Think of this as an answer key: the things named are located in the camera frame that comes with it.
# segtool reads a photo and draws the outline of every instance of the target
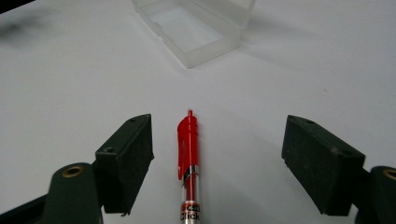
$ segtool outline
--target white surface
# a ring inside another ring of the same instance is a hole
[[[200,124],[203,224],[353,223],[318,213],[280,158],[286,116],[396,167],[396,2],[259,0],[242,46],[183,68],[128,0],[37,0],[0,15],[0,212],[151,113],[155,160],[129,217],[178,223],[178,123]]]

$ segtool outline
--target plastic box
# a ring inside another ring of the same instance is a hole
[[[255,0],[132,0],[143,21],[187,67],[240,45]]]

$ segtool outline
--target pen barrel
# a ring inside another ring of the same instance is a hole
[[[201,207],[199,200],[199,172],[198,166],[191,166],[183,176],[181,187],[180,223],[200,224]]]

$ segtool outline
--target red pen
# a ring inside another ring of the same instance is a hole
[[[180,223],[199,224],[199,163],[197,118],[189,110],[188,116],[177,126],[178,179],[182,180]]]

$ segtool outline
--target pen cap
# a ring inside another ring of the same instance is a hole
[[[189,114],[177,126],[178,141],[178,179],[192,165],[198,165],[198,124],[197,118]]]

